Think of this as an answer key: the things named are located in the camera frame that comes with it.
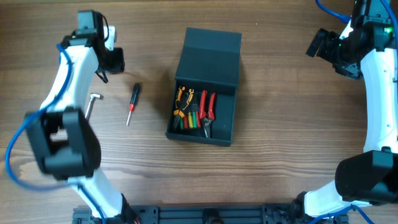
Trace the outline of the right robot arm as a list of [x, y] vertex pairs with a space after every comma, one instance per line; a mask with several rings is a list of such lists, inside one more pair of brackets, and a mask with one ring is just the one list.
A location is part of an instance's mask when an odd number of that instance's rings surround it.
[[292, 202], [293, 221], [334, 222], [350, 210], [397, 202], [397, 19], [389, 1], [356, 1], [339, 15], [340, 34], [320, 29], [307, 49], [337, 73], [364, 80], [367, 134], [363, 152], [341, 161], [335, 178]]

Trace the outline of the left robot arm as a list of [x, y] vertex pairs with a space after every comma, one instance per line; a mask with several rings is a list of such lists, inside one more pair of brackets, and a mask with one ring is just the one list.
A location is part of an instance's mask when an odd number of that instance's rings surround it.
[[96, 223], [139, 223], [138, 214], [100, 168], [101, 147], [85, 118], [94, 75], [124, 71], [115, 29], [98, 11], [78, 12], [78, 27], [60, 43], [60, 67], [37, 115], [26, 117], [27, 136], [42, 173], [76, 190]]

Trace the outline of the clear case coloured mini screwdrivers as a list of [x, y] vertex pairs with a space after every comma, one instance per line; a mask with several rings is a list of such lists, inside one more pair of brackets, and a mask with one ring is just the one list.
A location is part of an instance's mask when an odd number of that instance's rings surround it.
[[191, 103], [186, 116], [180, 120], [180, 129], [188, 130], [198, 128], [201, 128], [201, 123], [199, 119], [199, 105], [195, 98]]

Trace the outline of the red handled snips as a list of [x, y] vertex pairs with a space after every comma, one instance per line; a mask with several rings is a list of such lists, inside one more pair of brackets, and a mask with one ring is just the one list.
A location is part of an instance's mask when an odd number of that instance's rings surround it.
[[208, 96], [208, 91], [203, 90], [200, 100], [199, 119], [201, 122], [201, 126], [204, 130], [205, 137], [211, 138], [211, 124], [215, 120], [214, 105], [215, 105], [216, 93], [212, 93], [210, 95], [208, 106], [205, 104], [207, 96]]

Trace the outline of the silver L-shaped socket wrench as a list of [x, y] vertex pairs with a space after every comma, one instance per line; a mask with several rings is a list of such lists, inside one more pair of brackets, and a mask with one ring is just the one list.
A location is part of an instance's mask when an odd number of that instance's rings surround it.
[[102, 100], [102, 99], [103, 99], [103, 95], [101, 95], [99, 93], [90, 93], [90, 101], [88, 103], [88, 107], [87, 107], [86, 113], [85, 113], [86, 120], [90, 119], [91, 111], [93, 109], [95, 100]]

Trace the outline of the orange black long-nose pliers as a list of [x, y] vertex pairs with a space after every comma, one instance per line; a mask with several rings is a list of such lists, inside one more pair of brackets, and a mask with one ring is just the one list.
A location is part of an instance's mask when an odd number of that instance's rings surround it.
[[191, 105], [194, 97], [194, 89], [186, 89], [184, 86], [179, 86], [177, 89], [174, 109], [174, 123], [173, 130], [180, 126], [180, 122], [185, 117], [185, 111]]

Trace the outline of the dark green lidded box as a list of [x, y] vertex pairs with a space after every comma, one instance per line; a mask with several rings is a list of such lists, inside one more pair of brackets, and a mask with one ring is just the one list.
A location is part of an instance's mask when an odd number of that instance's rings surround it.
[[182, 123], [173, 128], [174, 114], [170, 115], [165, 135], [167, 139], [230, 146], [233, 142], [234, 114], [239, 85], [240, 49], [242, 34], [188, 27], [175, 75], [175, 89], [194, 90], [195, 99], [207, 91], [205, 111], [215, 94], [215, 120], [210, 134], [203, 128], [182, 130]]

